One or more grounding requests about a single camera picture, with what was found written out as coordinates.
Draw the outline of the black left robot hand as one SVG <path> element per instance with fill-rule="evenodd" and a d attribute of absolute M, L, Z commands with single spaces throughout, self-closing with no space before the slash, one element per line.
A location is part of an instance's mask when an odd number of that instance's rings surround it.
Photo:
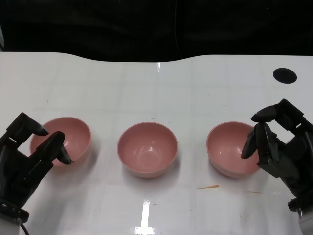
<path fill-rule="evenodd" d="M 47 136 L 36 150 L 26 156 L 18 150 L 32 134 Z M 20 113 L 0 139 L 0 216 L 13 224 L 28 221 L 23 206 L 58 159 L 69 165 L 72 160 L 64 147 L 65 134 L 49 134 L 25 113 Z"/>

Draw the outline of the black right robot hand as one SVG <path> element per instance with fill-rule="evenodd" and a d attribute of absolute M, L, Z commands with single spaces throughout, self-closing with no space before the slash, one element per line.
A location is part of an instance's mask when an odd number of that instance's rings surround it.
<path fill-rule="evenodd" d="M 294 195 L 288 207 L 303 212 L 313 207 L 313 125 L 286 99 L 263 108 L 252 118 L 256 125 L 247 136 L 242 159 L 258 153 L 257 165 L 280 178 Z M 287 143 L 278 139 L 268 123 L 276 121 L 294 137 Z"/>

